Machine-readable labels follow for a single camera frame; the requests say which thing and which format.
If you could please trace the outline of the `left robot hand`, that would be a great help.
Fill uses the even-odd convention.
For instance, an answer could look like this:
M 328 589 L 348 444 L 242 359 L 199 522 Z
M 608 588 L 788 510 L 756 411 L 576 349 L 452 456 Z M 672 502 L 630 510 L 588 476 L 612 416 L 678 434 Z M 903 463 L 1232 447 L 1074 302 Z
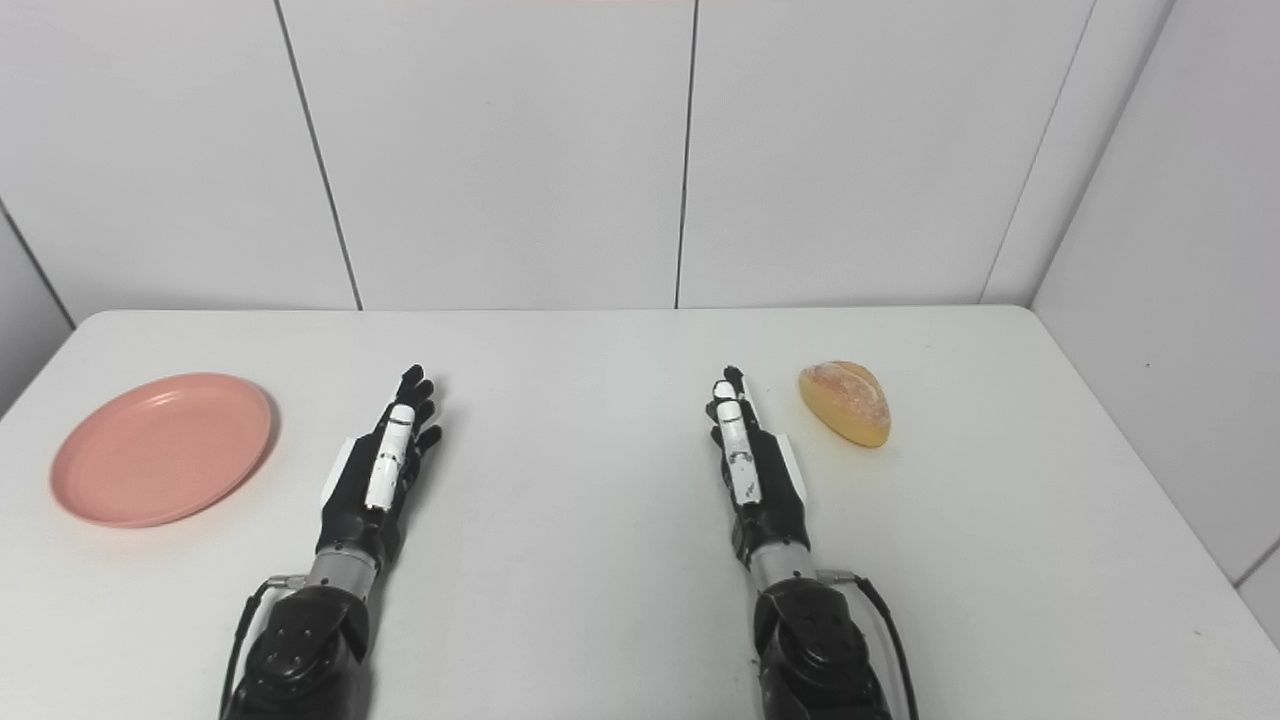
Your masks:
M 403 546 L 402 516 L 422 459 L 442 438 L 435 386 L 415 364 L 369 433 L 353 441 L 321 510 L 315 550 L 353 550 L 380 570 Z

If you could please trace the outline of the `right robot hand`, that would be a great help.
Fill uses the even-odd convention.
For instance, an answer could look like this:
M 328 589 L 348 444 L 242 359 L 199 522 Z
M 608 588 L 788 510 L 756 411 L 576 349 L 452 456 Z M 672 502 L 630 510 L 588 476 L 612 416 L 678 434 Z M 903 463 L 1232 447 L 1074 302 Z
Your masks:
M 737 366 L 726 366 L 713 384 L 705 414 L 733 510 L 731 544 L 737 560 L 750 568 L 772 546 L 809 551 L 805 501 L 783 438 L 762 425 Z

